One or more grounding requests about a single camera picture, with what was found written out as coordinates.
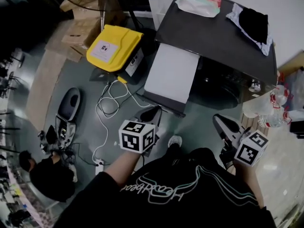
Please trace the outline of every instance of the black hair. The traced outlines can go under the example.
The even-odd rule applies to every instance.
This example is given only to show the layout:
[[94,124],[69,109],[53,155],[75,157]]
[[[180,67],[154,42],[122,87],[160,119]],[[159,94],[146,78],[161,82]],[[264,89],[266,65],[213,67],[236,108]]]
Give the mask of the black hair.
[[25,171],[29,171],[30,163],[29,160],[32,159],[31,154],[28,151],[22,151],[19,154],[19,165]]

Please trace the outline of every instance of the sneaker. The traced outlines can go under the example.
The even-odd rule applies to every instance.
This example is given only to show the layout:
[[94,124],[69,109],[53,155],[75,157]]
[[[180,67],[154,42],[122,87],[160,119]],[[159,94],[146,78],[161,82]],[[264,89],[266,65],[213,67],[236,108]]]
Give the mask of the sneaker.
[[177,143],[180,147],[181,147],[181,143],[182,143],[182,138],[178,135],[173,135],[170,139],[169,139],[169,142],[168,142],[168,148],[174,144],[174,143]]
[[74,173],[73,182],[77,182],[78,178],[75,165],[69,164],[68,168]]

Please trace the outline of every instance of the white wall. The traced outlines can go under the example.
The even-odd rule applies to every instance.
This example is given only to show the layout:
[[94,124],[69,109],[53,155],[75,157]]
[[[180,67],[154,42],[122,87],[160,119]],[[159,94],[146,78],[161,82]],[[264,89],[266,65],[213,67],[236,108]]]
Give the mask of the white wall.
[[[304,0],[232,0],[268,15],[275,42],[277,66],[281,66],[304,49]],[[158,26],[172,0],[149,0]]]

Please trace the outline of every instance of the white label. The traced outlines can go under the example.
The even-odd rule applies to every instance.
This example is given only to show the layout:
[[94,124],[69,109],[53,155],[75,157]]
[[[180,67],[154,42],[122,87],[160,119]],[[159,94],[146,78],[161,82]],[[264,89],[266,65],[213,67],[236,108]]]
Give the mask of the white label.
[[100,40],[93,48],[91,56],[108,63],[113,54],[116,52],[117,48],[117,45]]
[[134,74],[134,72],[136,71],[137,67],[139,66],[139,64],[141,63],[143,59],[143,51],[140,48],[138,50],[138,52],[136,53],[136,55],[132,58],[131,62],[129,63],[128,67],[125,69],[125,71],[127,72],[127,74],[129,76],[132,77],[132,75]]

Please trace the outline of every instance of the electrical outlet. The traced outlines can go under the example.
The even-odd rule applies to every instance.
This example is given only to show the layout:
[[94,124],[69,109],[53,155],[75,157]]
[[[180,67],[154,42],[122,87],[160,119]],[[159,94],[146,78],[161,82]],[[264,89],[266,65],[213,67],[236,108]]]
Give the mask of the electrical outlet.
[[98,173],[104,171],[104,161],[101,159],[96,159],[95,160],[95,175],[97,175]]

